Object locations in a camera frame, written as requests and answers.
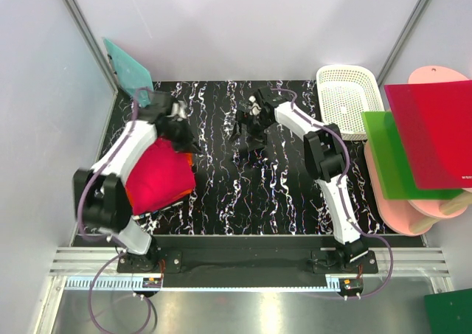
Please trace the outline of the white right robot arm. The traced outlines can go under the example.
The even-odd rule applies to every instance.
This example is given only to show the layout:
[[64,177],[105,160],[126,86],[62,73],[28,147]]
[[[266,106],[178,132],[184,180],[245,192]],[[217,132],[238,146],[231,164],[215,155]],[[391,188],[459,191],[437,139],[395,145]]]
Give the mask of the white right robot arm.
[[350,154],[337,125],[325,124],[303,112],[294,100],[287,100],[274,88],[257,89],[246,110],[235,114],[230,141],[247,132],[249,147],[265,147],[266,130],[273,124],[289,129],[303,142],[303,156],[308,175],[320,186],[333,223],[336,250],[333,261],[343,272],[354,271],[367,256],[362,231],[355,219],[347,188]]

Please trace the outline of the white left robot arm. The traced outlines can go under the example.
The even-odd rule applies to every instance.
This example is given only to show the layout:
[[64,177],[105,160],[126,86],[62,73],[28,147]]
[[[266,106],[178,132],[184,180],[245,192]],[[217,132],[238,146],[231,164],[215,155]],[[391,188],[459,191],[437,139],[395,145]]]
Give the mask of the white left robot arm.
[[80,235],[86,229],[122,248],[120,259],[139,271],[155,271],[156,240],[136,216],[172,206],[196,187],[193,157],[201,153],[187,118],[187,105],[171,94],[138,88],[132,116],[121,136],[92,167],[73,175],[74,204]]

